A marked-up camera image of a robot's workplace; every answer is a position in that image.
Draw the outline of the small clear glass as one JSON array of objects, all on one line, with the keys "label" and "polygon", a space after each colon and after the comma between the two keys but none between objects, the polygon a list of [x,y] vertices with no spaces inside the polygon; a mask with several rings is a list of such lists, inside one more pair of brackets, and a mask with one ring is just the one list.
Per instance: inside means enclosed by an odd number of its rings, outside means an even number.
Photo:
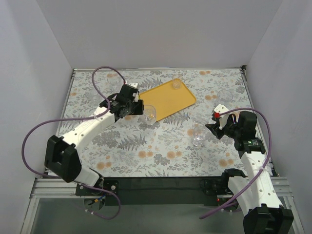
[{"label": "small clear glass", "polygon": [[174,89],[179,89],[182,84],[182,75],[181,74],[174,74],[172,77],[172,86]]}]

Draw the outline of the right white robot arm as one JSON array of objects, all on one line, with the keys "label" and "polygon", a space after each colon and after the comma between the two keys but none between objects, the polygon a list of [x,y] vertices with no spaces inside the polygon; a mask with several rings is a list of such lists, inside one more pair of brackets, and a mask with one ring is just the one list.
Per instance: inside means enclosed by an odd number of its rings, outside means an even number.
[{"label": "right white robot arm", "polygon": [[283,207],[270,171],[266,168],[271,150],[266,150],[262,140],[256,136],[257,115],[260,112],[253,108],[239,108],[238,111],[239,116],[236,116],[232,110],[220,104],[213,112],[215,123],[206,127],[217,139],[227,136],[234,140],[234,147],[246,173],[240,170],[225,171],[225,186],[233,196],[200,219],[238,205],[244,214],[244,233],[286,234],[294,217],[290,209]]}]

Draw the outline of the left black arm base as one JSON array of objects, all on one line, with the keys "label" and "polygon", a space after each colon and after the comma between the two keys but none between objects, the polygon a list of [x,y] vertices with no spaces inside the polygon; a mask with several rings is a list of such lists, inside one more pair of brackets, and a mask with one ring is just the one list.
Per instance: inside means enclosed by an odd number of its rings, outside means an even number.
[{"label": "left black arm base", "polygon": [[83,204],[86,209],[97,212],[108,206],[118,207],[118,201],[113,196],[113,194],[118,194],[119,183],[117,180],[104,181],[104,179],[100,179],[95,187],[101,189],[101,191],[86,188],[82,185],[76,186],[75,195],[84,198]]}]

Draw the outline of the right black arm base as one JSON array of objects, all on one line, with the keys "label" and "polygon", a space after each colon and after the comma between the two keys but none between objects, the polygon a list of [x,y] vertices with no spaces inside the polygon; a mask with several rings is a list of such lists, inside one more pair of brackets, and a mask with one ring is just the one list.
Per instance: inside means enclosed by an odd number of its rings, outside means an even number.
[{"label": "right black arm base", "polygon": [[[203,179],[200,182],[205,195],[211,195],[215,197],[217,206],[220,206],[230,200],[234,196],[233,192],[227,187],[222,179]],[[227,207],[224,208],[225,212],[240,212],[241,207],[237,200],[232,201]]]}]

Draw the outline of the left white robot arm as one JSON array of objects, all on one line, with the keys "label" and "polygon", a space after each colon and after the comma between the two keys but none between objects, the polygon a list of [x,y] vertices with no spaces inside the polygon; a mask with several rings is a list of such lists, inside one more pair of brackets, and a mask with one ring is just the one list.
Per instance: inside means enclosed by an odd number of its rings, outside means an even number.
[{"label": "left white robot arm", "polygon": [[44,165],[65,182],[78,182],[94,187],[101,175],[82,165],[79,154],[106,128],[125,116],[143,114],[143,100],[138,98],[138,84],[124,84],[96,108],[91,118],[73,130],[48,139]]}]

